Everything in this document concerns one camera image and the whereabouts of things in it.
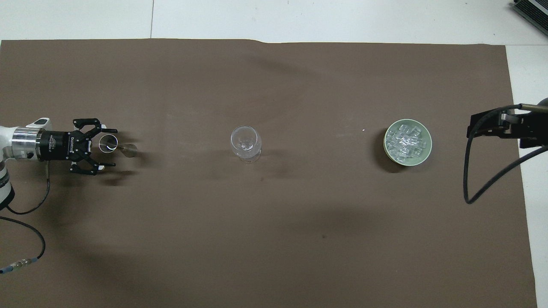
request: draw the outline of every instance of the bowl rim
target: bowl rim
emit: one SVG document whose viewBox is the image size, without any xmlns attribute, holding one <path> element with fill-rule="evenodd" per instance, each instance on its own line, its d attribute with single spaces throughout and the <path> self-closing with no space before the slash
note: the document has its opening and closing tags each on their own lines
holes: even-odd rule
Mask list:
<svg viewBox="0 0 548 308">
<path fill-rule="evenodd" d="M 392 156 L 390 156 L 390 154 L 388 154 L 388 150 L 386 149 L 386 134 L 388 134 L 388 131 L 390 130 L 390 128 L 392 126 L 394 126 L 394 124 L 398 123 L 399 121 L 405 121 L 405 120 L 409 120 L 409 121 L 413 121 L 413 122 L 417 122 L 419 123 L 422 127 L 424 127 L 424 129 L 426 129 L 426 132 L 428 133 L 428 136 L 430 137 L 430 151 L 428 152 L 428 154 L 424 157 L 423 160 L 421 160 L 420 162 L 418 163 L 414 163 L 414 164 L 404 164 L 404 163 L 401 163 L 401 162 L 398 162 L 396 161 L 394 158 L 392 158 Z M 406 167 L 413 167 L 413 166 L 417 166 L 419 164 L 422 164 L 425 160 L 427 160 L 429 157 L 430 157 L 430 153 L 432 153 L 432 147 L 433 147 L 433 141 L 432 141 L 432 134 L 430 134 L 430 131 L 428 130 L 428 128 L 422 124 L 421 122 L 415 120 L 415 119 L 409 119 L 409 118 L 405 118 L 405 119 L 399 119 L 397 121 L 394 121 L 392 124 L 390 124 L 388 126 L 388 128 L 386 129 L 386 131 L 384 132 L 384 137 L 383 137 L 383 149 L 384 149 L 384 152 L 385 154 L 388 156 L 388 158 L 390 158 L 391 161 L 397 163 L 397 164 L 400 164 L 402 166 L 406 166 Z"/>
</svg>

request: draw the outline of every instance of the white floor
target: white floor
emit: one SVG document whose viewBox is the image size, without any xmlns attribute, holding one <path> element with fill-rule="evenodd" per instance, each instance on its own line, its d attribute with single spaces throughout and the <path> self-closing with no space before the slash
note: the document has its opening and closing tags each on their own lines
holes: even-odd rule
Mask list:
<svg viewBox="0 0 548 308">
<path fill-rule="evenodd" d="M 548 37 L 514 13 L 510 2 L 2 0 L 0 39 L 501 44 L 507 46 L 514 103 L 536 104 L 548 97 Z M 548 154 L 521 169 L 538 306 L 548 307 Z"/>
</svg>

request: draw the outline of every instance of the brown tablecloth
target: brown tablecloth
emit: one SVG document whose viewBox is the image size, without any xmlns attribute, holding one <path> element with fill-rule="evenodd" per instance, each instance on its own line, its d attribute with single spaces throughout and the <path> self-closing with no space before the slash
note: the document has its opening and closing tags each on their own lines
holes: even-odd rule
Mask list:
<svg viewBox="0 0 548 308">
<path fill-rule="evenodd" d="M 3 41 L 1 125 L 97 117 L 140 153 L 95 147 L 118 164 L 98 176 L 52 163 L 18 217 L 48 248 L 0 277 L 0 306 L 534 307 L 519 169 L 462 197 L 470 115 L 511 103 L 503 46 Z M 417 167 L 382 149 L 401 118 L 433 137 Z M 262 136 L 252 164 L 239 125 Z M 479 138 L 471 189 L 517 157 Z M 7 167 L 12 207 L 34 206 L 44 164 Z M 0 224 L 0 265 L 38 250 Z"/>
</svg>

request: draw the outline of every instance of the metal jigger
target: metal jigger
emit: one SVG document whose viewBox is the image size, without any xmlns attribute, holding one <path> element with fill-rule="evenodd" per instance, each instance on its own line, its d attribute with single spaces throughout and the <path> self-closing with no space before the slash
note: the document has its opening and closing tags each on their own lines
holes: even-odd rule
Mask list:
<svg viewBox="0 0 548 308">
<path fill-rule="evenodd" d="M 112 153 L 116 149 L 126 157 L 135 157 L 137 155 L 137 147 L 134 144 L 118 144 L 118 139 L 112 134 L 106 134 L 99 139 L 99 149 L 103 153 Z"/>
</svg>

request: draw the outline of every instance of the green bowl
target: green bowl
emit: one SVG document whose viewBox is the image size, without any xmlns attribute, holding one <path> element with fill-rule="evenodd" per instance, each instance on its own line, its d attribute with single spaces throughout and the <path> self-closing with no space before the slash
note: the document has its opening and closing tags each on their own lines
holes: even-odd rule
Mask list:
<svg viewBox="0 0 548 308">
<path fill-rule="evenodd" d="M 402 124 L 408 125 L 410 127 L 413 127 L 413 126 L 419 127 L 422 130 L 422 132 L 420 133 L 420 137 L 427 143 L 426 148 L 424 148 L 423 152 L 420 154 L 419 157 L 406 158 L 405 162 L 399 162 L 394 157 L 390 156 L 390 154 L 388 153 L 388 149 L 386 148 L 386 135 L 392 128 L 394 127 L 399 128 Z M 388 129 L 386 130 L 386 133 L 384 134 L 384 138 L 383 138 L 383 148 L 386 155 L 395 163 L 403 166 L 409 166 L 409 167 L 416 166 L 422 163 L 423 161 L 425 161 L 428 158 L 428 156 L 430 156 L 430 152 L 432 152 L 432 136 L 430 135 L 430 132 L 428 131 L 428 129 L 419 121 L 415 121 L 413 119 L 401 119 L 392 123 L 392 125 L 390 125 Z"/>
</svg>

